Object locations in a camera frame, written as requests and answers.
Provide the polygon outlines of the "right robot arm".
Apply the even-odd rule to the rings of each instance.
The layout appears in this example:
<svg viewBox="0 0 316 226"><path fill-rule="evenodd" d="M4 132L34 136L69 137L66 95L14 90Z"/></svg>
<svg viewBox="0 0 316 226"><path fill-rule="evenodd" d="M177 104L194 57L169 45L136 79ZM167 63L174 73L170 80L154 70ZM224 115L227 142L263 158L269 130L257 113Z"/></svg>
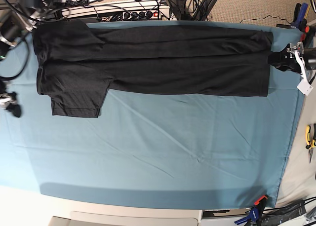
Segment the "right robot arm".
<svg viewBox="0 0 316 226"><path fill-rule="evenodd" d="M31 53L26 40L38 25L58 22L52 14L62 9L55 0L1 0L8 7L0 15L0 60L4 61L8 52L20 44L25 44L27 55L22 68L13 76L0 77L0 107L20 118L22 108L18 103L17 93L9 92L7 85L17 79L25 70Z"/></svg>

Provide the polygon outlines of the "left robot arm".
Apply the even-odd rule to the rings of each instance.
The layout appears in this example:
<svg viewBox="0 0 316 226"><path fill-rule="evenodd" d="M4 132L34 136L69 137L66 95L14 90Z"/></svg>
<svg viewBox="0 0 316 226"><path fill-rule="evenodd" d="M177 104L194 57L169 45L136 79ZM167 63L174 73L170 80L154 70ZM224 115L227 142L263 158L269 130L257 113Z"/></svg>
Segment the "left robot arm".
<svg viewBox="0 0 316 226"><path fill-rule="evenodd" d="M299 74L302 79L297 85L298 90L308 96L313 90L312 83L316 77L316 49L305 48L300 41L289 43L282 51L273 52L267 63L280 71L291 71Z"/></svg>

